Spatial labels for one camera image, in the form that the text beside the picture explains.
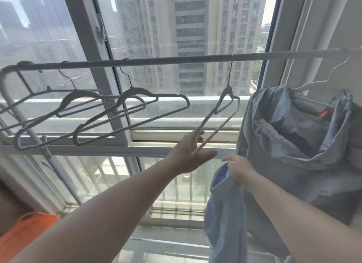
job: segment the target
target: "person's right hand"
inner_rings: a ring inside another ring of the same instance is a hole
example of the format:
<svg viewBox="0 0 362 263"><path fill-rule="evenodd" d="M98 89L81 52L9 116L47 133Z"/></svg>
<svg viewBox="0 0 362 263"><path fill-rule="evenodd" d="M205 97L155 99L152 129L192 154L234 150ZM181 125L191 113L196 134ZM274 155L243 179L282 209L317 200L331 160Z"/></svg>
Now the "person's right hand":
<svg viewBox="0 0 362 263"><path fill-rule="evenodd" d="M247 189L255 180L261 177L253 168L252 164L242 156L230 155L222 161L231 161L228 163L230 175L242 183Z"/></svg>

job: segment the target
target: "clothes rack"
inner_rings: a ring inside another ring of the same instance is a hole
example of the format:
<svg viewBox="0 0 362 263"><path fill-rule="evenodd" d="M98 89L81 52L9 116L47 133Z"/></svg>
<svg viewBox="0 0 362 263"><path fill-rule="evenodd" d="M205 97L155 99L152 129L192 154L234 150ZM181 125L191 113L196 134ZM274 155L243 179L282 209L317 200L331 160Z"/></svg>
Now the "clothes rack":
<svg viewBox="0 0 362 263"><path fill-rule="evenodd" d="M7 105L10 107L12 115L19 121L19 123L26 124L27 119L21 113L19 108L15 105L14 100L9 95L8 88L5 85L6 76L11 72L19 71L41 71L51 69L74 69L74 68L100 68L100 67L117 67L117 66L140 66L140 65L167 65L167 64L187 64L187 63L200 63L200 62L231 62L231 61L257 61L257 60L271 60L271 59L297 59L297 58L322 58L340 56L345 54L359 55L362 54L362 48L350 49L326 49L326 50L310 50L310 51L286 51L286 52L265 52L265 53L248 53L248 54L235 54L235 55L209 55L209 56L195 56L195 57L166 57L166 58L153 58L153 59L116 59L116 60L101 60L101 61L82 61L82 62L62 62L62 63L43 63L34 64L28 61L21 61L15 65L8 65L0 70L0 92L5 99ZM30 138L35 144L41 144L42 140L33 131L28 130ZM62 165L54 158L49 152L47 146L40 148L42 155L49 163L49 167L57 174L61 181L68 188L75 201L81 205L81 200L71 184L70 177L62 167Z"/></svg>

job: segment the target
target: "person's right arm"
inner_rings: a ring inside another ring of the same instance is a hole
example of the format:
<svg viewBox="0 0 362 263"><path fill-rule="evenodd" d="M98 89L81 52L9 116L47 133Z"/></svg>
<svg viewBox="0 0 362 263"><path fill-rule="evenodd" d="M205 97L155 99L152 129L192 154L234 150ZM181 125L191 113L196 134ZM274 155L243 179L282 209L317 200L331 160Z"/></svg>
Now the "person's right arm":
<svg viewBox="0 0 362 263"><path fill-rule="evenodd" d="M255 197L298 263L362 262L362 235L264 178L244 157L223 161L232 161L230 174Z"/></svg>

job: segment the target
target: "forearm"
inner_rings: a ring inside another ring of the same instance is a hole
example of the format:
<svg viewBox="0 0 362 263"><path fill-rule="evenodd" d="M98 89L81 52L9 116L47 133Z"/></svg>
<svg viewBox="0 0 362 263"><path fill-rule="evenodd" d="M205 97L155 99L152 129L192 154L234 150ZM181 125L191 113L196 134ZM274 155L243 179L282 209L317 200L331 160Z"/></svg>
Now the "forearm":
<svg viewBox="0 0 362 263"><path fill-rule="evenodd" d="M260 175L248 185L297 262L362 262L361 235Z"/></svg>
<svg viewBox="0 0 362 263"><path fill-rule="evenodd" d="M56 223L13 262L111 262L177 175L176 168L165 158L102 192Z"/></svg>

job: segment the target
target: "hanger bar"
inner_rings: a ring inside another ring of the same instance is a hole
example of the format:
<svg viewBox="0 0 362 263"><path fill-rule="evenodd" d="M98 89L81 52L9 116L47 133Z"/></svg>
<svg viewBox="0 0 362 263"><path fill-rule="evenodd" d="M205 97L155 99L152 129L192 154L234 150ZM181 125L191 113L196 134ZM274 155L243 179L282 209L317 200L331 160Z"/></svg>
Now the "hanger bar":
<svg viewBox="0 0 362 263"><path fill-rule="evenodd" d="M116 66L140 66L140 65L167 65L167 64L189 64L197 62L231 62L231 61L258 61L270 59L296 59L296 58L322 58L345 55L349 51L351 55L362 54L362 48L335 48L325 50L309 51L281 51L281 52L264 52L264 53L247 53L233 55L206 55L194 57L167 57L151 59L109 59L102 61L82 61L82 62L64 62L64 63L44 63L28 64L19 63L8 65L2 69L7 73L12 71L30 71L30 70L48 70L48 69L72 69L72 68L99 68L99 67L116 67Z"/></svg>

